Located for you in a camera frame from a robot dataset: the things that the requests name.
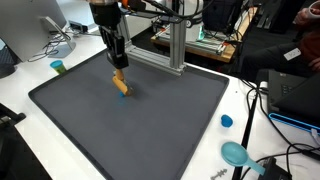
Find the white table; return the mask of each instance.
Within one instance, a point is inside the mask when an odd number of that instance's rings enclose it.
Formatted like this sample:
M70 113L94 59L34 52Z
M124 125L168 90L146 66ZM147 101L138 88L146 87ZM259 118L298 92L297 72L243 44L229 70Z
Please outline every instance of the white table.
M63 59L67 69L105 48L101 37L81 36L75 41L77 47ZM53 179L104 179L28 97L29 91L57 75L49 66L52 61L54 59L44 58L19 64L14 74L0 79L0 102L17 113L27 115L16 128ZM184 180L208 180L224 168L228 172L223 179L231 179L233 175L234 168L223 161L220 147L226 141L240 143L242 140L248 117L245 95L249 88L238 79L229 78L229 86L183 175ZM220 124L223 114L228 114L234 120L229 129Z
M267 83L262 82L261 86L267 87ZM264 110L267 110L267 97L265 95L263 95L262 97ZM291 143L304 143L314 147L319 147L319 145L317 145L311 137L310 133L277 121L273 122ZM265 117L260 108L260 102L258 101L247 148L250 157L253 160L258 160L266 156L285 153L288 146L289 145L281 138L281 136L276 132L271 123ZM286 157L281 156L277 157L276 159L277 165L287 171ZM289 156L289 162L293 180L319 179L319 161L308 158L302 154L294 154ZM257 180L258 176L258 173L250 170L244 179Z

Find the cable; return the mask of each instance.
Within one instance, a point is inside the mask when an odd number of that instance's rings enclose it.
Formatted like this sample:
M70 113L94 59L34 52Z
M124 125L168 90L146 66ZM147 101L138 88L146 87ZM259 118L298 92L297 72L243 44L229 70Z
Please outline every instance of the cable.
M291 175L290 167L289 167L289 150L290 150L290 148L291 148L292 146L294 146L294 145L293 145L293 144L290 144L290 146L288 146L287 152L286 152L286 162L287 162L286 164L287 164L287 171L288 171L289 175Z
M205 11L208 7L211 6L211 4L215 1L215 0L211 0L208 5L206 7L204 7L202 10L198 11L198 12L195 12L194 14L191 14L191 15L179 15L178 13L176 13L175 11L173 11L172 9L154 1L154 0L144 0L146 2L148 2L149 4L151 4L152 6L156 7L156 8L159 8L163 11L165 11L166 13L168 13L169 15L172 15L172 16L176 16L176 17L179 17L181 19L192 19L194 16L197 16L199 14L201 14L203 11ZM200 5L200 0L197 0L197 7Z
M290 153L288 153L288 154L299 154L299 153L301 153L301 152L296 151L296 152L290 152ZM271 157L279 157L279 156L285 156L285 155L287 155L287 153L281 153L281 154L276 154L276 155L272 155L272 156L266 156L266 157L263 157L263 158L261 158L261 159L258 159L258 160L256 161L256 163L259 163L260 161L266 160L266 159L271 158ZM251 168L248 167L248 168L246 169L246 171L243 173L243 175L242 175L242 177L240 178L240 180L243 180L250 170L251 170Z
M184 11L185 11L185 2L184 2L184 0L181 0L181 4L183 6L182 15L184 15Z
M245 85L247 85L250 88L256 88L254 85L250 84L250 82L244 80L244 79L239 79L242 83L244 83Z
M242 21L243 21L243 16L242 16L242 13L240 13L240 22L239 22L239 25L238 25L238 27L237 27L237 29L236 29L236 36L237 36L237 40L239 41L240 39L239 39L239 34L238 33L240 33L239 32L239 29L240 29L240 26L241 26L241 24L242 24Z
M295 143L294 145L301 145L301 146L307 146L307 147L312 147L312 146L309 146L309 145L307 145L307 144L301 144L301 143ZM307 152L312 152L312 151L316 151L316 150L319 150L319 148L312 148L312 149L309 149L309 150L306 150ZM286 153L281 153L281 154L275 154L275 155L271 155L271 156L266 156L266 157L263 157L263 158L260 158L260 159L258 159L257 161L256 161L256 163L259 163L260 161L262 161L262 160L266 160L266 159L268 159L268 158L270 158L270 157L279 157L279 156L288 156L288 155L291 155L291 154L300 154L300 153L302 153L302 151L295 151L295 152L286 152ZM247 168L246 169L246 171L243 173L243 175L242 175L242 177L240 178L240 180L243 180L244 179L244 177L247 175L247 173L250 171L250 167L249 168Z
M157 20L159 20L160 18L158 17L151 25L154 25L156 23ZM73 34L75 36L77 35L85 35L85 36L101 36L99 34L90 34L90 33L81 33L81 32L70 32L70 31L66 31L66 33L70 33L70 34Z
M242 82L244 82L247 86L249 86L250 88L252 88L251 85L249 85L249 82L246 82L245 80L241 80ZM280 130L277 128L277 126L272 122L272 120L269 118L268 114L266 113L266 111L264 110L263 106L262 106L262 97L261 97L261 93L260 93L260 88L256 89L257 91L257 95L259 98L259 102L260 102L260 109L262 110L263 114L267 117L267 119L269 120L269 122L271 123L271 125L273 126L273 128L278 132L278 134L282 137L282 139L284 141L286 141L286 143L288 143L288 145L292 145L292 143L280 132ZM295 145L292 145L293 148L295 148L298 151L301 151L302 149L296 147Z
M62 32L62 34L58 34L57 36L55 36L47 45L45 45L42 49L44 50L44 53L40 53L40 54L36 54L33 57L38 57L41 56L37 59L29 59L28 62L35 62L38 61L40 59L43 59L45 57L47 57L48 55L55 55L58 54L59 51L56 50L55 48L57 46L59 46L59 44L61 42L66 42L66 39L71 40L71 37L69 35L67 35L65 32Z
M247 95L246 95L248 110L250 110L249 94L250 94L253 90L256 90L256 88L250 89L250 91L248 91L248 93L247 93Z

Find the black cable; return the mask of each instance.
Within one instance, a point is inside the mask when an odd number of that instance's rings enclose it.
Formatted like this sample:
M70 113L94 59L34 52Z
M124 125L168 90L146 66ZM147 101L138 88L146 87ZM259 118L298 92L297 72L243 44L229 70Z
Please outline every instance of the black cable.
M268 118L268 120L271 122L272 126L276 129L276 131L279 133L279 135L289 144L289 147L287 148L286 153L279 154L279 155L274 155L274 156L268 156L268 157L259 159L257 162L260 162L261 160L267 159L267 158L269 158L269 157L276 157L276 156L286 155L287 169L288 169L288 173L290 174L290 177L291 177L291 172L290 172L290 168L289 168L289 157L288 157L289 154L302 153L302 154L304 154L304 155L306 155L306 156L312 157L312 156L315 156L314 154L311 154L312 151L314 151L314 150L319 150L320 148L319 148L319 147L318 147L318 148L315 148L315 147L312 147L312 146L310 146L310 145L302 144L302 143L293 143L293 144L292 144L292 143L280 132L280 130L274 125L274 123L272 122L272 120L268 117L267 113L266 113L265 110L263 109L263 106L262 106L262 97L261 97L261 94L260 94L260 90L265 91L265 89L264 89L264 88L260 88L260 87L258 87L258 88L252 88L252 87L253 87L252 84L250 84L249 82L247 82L247 81L245 81L245 80L243 80L243 79L240 79L240 80L241 80L245 85L247 85L248 87L251 88L251 90L247 93L247 97L246 97L248 107L250 107L250 105L249 105L249 98L248 98L249 93L250 93L251 91L253 91L253 90L256 90L257 98L259 98L260 108L261 108L262 112L263 112L264 115ZM301 148L298 148L297 145L307 146L307 147L309 147L309 148L311 148L311 149L309 149L309 150L301 149ZM295 148L295 149L298 150L298 151L297 151L297 152L293 152L293 153L289 153L289 150L290 150L290 148L292 148L292 147ZM247 172L248 172L249 170L250 170L250 168L248 168L248 169L244 172L244 174L242 175L242 178L241 178L241 179L243 179L243 178L245 177L245 175L247 174Z
M240 31L239 31L239 29L240 29L240 26L241 26L241 24L242 24L242 21L243 21L243 16L242 16L242 13L240 13L240 22L239 22L239 24L238 24L238 27L237 27L237 29L236 29L236 36L237 36L237 40L239 41L240 39L239 39L239 37L238 37L238 33L239 34L241 34L240 33Z
M194 11L194 14L196 14L199 10L199 5L200 5L200 1L197 0L197 6L196 6L196 10Z
M291 145L292 143L281 133L281 131L278 129L278 127L272 122L272 120L269 118L268 114L266 113L266 111L264 110L263 106L262 106L262 97L261 94L258 93L258 97L259 97L259 102L260 102L260 109L263 112L263 114L267 117L267 119L269 120L269 122L271 123L271 125L273 126L273 128L278 132L278 134L281 136L281 138L288 143L288 145ZM301 151L301 149L293 146L293 148L295 148L298 151Z
M151 4L152 6L156 7L156 8L159 8L163 11L165 11L166 13L168 13L169 15L172 15L172 16L176 16L176 17L179 17L181 19L192 19L193 17L201 14L203 11L205 11L208 7L211 6L211 4L215 1L215 0L211 0L208 5L206 7L204 7L202 10L198 11L198 12L195 12L194 14L191 14L191 15L180 15L178 13L176 13L175 11L173 11L172 9L154 1L154 0L144 0L145 2ZM199 6L200 4L200 0L197 0L197 6Z
M290 153L288 153L288 154L299 154L299 153L301 153L301 152L296 151L296 152L290 152ZM266 160L266 159L271 158L271 157L279 157L279 156L285 156L285 155L287 155L287 153L281 153L281 154L276 154L276 155L272 155L272 156L266 156L266 157L263 157L263 158L261 158L261 159L258 159L258 160L256 161L256 163L259 163L260 161ZM250 170L251 170L251 168L248 167L248 168L246 169L246 171L243 173L243 175L241 176L240 180L243 180Z
M71 37L69 35L67 35L66 33L63 32L62 34L58 34L57 36L55 36L46 46L44 46L42 49L44 50L44 53L40 53L40 54L36 54L33 57L38 57L41 56L37 59L29 59L28 62L35 62L38 61L40 59L43 59L45 57L47 57L48 55L55 55L58 54L59 51L56 50L55 48L57 46L59 46L59 44L61 42L66 42L66 39L71 40Z
M246 95L248 110L250 110L249 94L250 94L253 90L256 90L256 89L255 89L255 88L250 89L250 91L248 91L248 93L247 93L247 95Z
M185 11L185 2L184 2L184 0L182 0L182 6L183 6L183 9L182 9L182 15L184 15L184 11Z
M312 147L310 145L307 145L307 144L301 144L301 143L295 143L295 145L302 145L302 146L307 146L307 147ZM309 150L304 150L304 151L307 151L307 152L312 152L312 151L316 151L316 150L319 150L319 148L312 148L312 149L309 149ZM286 152L286 153L281 153L281 154L276 154L276 155L271 155L271 156L266 156L266 157L263 157L263 158L260 158L256 161L256 163L259 163L260 161L262 160L266 160L270 157L279 157L279 156L284 156L284 155L290 155L290 154L299 154L299 153L302 153L303 151L295 151L295 152ZM242 177L240 178L240 180L243 180L244 177L247 175L247 173L250 171L250 167L246 169L246 171L243 173Z
M256 90L256 94L258 93L258 88L252 88L254 90ZM255 113L255 109L256 109L256 105L257 105L257 101L258 101L258 96L255 95L255 98L252 101L252 105L251 108L249 109L249 115L248 115L248 121L247 121L247 125L244 131L244 135L243 135L243 139L241 142L241 145L246 149L248 146L248 142L249 142L249 137L250 137L250 133L251 133L251 128L252 128L252 122L253 122L253 117L254 117L254 113ZM233 172L233 176L232 179L236 180L239 179L241 177L241 173L242 173L242 167L236 167L234 172Z
M151 25L154 25L160 18L158 17L153 23L151 23ZM81 33L81 32L70 32L70 31L66 31L66 33L70 33L73 35L86 35L86 36L101 36L99 34L90 34L90 33Z

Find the keyboard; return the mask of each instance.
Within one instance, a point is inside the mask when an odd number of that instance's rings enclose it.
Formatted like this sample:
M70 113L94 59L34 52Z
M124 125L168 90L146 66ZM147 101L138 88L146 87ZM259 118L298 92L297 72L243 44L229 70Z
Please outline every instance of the keyboard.
M293 87L292 87L292 86L288 86L288 85L281 84L282 96L288 94L288 93L291 92L292 90L293 90Z
M0 50L0 64L14 64L9 49L6 47Z

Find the person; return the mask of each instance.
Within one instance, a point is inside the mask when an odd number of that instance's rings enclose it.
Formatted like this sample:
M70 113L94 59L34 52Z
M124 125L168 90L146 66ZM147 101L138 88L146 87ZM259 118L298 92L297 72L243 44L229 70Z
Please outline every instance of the person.
M315 15L320 15L320 0L310 8ZM320 19L315 19L303 8L295 17L299 31L310 31L299 42L280 44L259 50L243 58L240 78L254 82L261 69L310 77L320 72Z

